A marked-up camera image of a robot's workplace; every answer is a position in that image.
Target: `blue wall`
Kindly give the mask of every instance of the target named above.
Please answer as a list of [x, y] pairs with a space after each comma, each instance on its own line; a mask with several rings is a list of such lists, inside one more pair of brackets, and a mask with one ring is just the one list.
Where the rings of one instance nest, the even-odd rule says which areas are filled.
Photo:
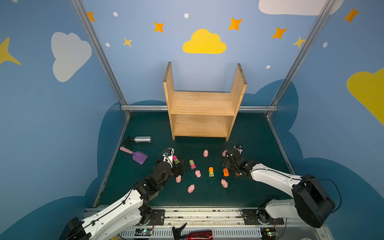
[[[299, 51], [292, 44], [299, 36], [305, 39], [316, 19], [266, 14], [254, 0], [84, 0], [84, 4], [93, 12], [92, 24], [128, 104], [165, 101], [162, 80], [171, 61], [175, 89], [183, 91], [229, 92], [236, 64], [241, 63], [248, 83], [243, 105], [269, 105], [278, 84], [271, 84], [270, 91], [258, 97], [255, 93], [285, 77]], [[238, 31], [228, 30], [231, 18], [243, 19]], [[154, 31], [154, 22], [164, 23], [163, 33]], [[287, 30], [281, 39], [272, 39], [277, 27]], [[201, 28], [218, 34], [227, 46], [225, 52], [184, 52], [183, 44]], [[132, 40], [131, 47], [123, 45], [124, 38]]]
[[92, 49], [66, 82], [55, 32], [89, 42], [69, 0], [0, 3], [0, 239], [58, 239], [92, 205], [126, 120]]
[[[349, 23], [343, 19], [352, 8], [360, 13]], [[356, 72], [384, 68], [383, 9], [382, 1], [345, 1], [271, 115], [296, 174], [332, 179], [340, 188], [343, 204], [327, 220], [335, 240], [362, 239], [361, 226], [384, 223], [384, 125], [347, 88]], [[324, 184], [338, 204], [334, 187]], [[383, 234], [376, 229], [375, 236]]]

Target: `upper shelf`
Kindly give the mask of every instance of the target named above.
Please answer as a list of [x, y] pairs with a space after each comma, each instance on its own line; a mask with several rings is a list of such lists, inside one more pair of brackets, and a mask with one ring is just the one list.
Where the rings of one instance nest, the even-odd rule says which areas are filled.
[[230, 93], [180, 92], [173, 95], [171, 114], [234, 116]]

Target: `yellow object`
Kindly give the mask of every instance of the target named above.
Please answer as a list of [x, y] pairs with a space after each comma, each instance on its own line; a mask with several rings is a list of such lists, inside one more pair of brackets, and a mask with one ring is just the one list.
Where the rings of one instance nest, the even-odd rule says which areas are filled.
[[14, 57], [12, 57], [8, 52], [9, 37], [6, 38], [2, 44], [0, 44], [0, 65], [5, 61], [10, 61], [16, 64], [21, 65]]
[[183, 51], [186, 53], [219, 54], [223, 53], [226, 48], [227, 46], [221, 42], [219, 35], [210, 33], [206, 29], [194, 32], [191, 40], [183, 45]]
[[302, 44], [304, 41], [305, 41], [305, 39], [302, 40], [302, 39], [301, 39], [301, 36], [299, 36], [299, 40], [298, 40], [296, 43], [292, 44], [292, 46], [294, 46], [294, 45], [298, 45], [299, 48], [300, 48], [300, 47], [301, 47], [301, 44]]
[[132, 46], [131, 46], [131, 42], [132, 42], [132, 40], [126, 40], [125, 38], [124, 38], [124, 40], [125, 40], [125, 43], [123, 44], [123, 45], [129, 45], [131, 48], [132, 48]]
[[353, 74], [347, 88], [384, 125], [384, 68], [376, 73]]
[[243, 21], [243, 20], [242, 19], [236, 20], [236, 19], [232, 18], [232, 23], [229, 26], [228, 30], [235, 29], [238, 31], [239, 30], [239, 24], [241, 23], [241, 21]]
[[163, 33], [163, 26], [164, 26], [164, 23], [156, 23], [155, 22], [155, 31], [160, 31]]
[[93, 18], [93, 12], [88, 13], [89, 19], [93, 22], [96, 22], [95, 19]]
[[272, 37], [272, 38], [280, 38], [283, 36], [283, 33], [287, 30], [288, 28], [286, 29], [280, 29], [280, 28], [277, 28], [276, 29], [276, 33], [275, 35]]
[[225, 137], [228, 141], [247, 81], [237, 65], [230, 93], [175, 91], [172, 64], [168, 63], [163, 80], [172, 138]]
[[343, 19], [343, 20], [348, 20], [349, 23], [352, 22], [352, 19], [357, 15], [359, 14], [358, 11], [355, 11], [354, 8], [352, 8], [352, 10], [349, 12], [349, 14]]

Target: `green mat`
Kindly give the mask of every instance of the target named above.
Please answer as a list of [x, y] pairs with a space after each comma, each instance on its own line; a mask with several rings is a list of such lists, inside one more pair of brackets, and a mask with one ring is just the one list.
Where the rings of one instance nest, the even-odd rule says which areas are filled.
[[[125, 132], [123, 142], [131, 136], [152, 136], [152, 143], [132, 143], [133, 151], [148, 155], [143, 165], [132, 160], [128, 153], [119, 151], [112, 166], [99, 205], [109, 205], [127, 193], [133, 185], [149, 175], [156, 164], [157, 156], [167, 147], [175, 149], [179, 160], [185, 159], [185, 174], [181, 183], [170, 178], [159, 195], [149, 204], [151, 206], [231, 206], [257, 207], [267, 198], [289, 199], [290, 196], [264, 183], [247, 178], [223, 176], [222, 152], [234, 146], [217, 137], [176, 137], [172, 140], [167, 112], [133, 112]], [[273, 133], [262, 113], [239, 113], [229, 141], [243, 146], [246, 160], [255, 160], [264, 165], [289, 173], [288, 167], [276, 143]], [[203, 157], [207, 149], [209, 156]], [[193, 159], [196, 169], [191, 170], [188, 160]], [[208, 168], [214, 168], [214, 177], [208, 176]], [[195, 170], [202, 176], [197, 178]], [[225, 179], [228, 188], [220, 181]], [[189, 185], [194, 184], [193, 193], [188, 193]]]

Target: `pink pig figurine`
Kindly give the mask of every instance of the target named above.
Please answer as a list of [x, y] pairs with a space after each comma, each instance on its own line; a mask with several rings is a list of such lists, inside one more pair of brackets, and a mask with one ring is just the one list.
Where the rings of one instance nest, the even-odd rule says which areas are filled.
[[180, 182], [181, 182], [181, 175], [179, 175], [179, 176], [176, 177], [176, 182], [177, 182], [177, 183], [180, 183]]
[[195, 190], [195, 185], [192, 184], [191, 186], [188, 187], [188, 192], [191, 193], [193, 192], [193, 190]]
[[196, 175], [196, 177], [201, 177], [200, 170], [196, 170], [196, 171], [195, 171], [195, 175]]
[[228, 187], [228, 182], [225, 181], [224, 179], [221, 180], [221, 185], [223, 185], [224, 188]]

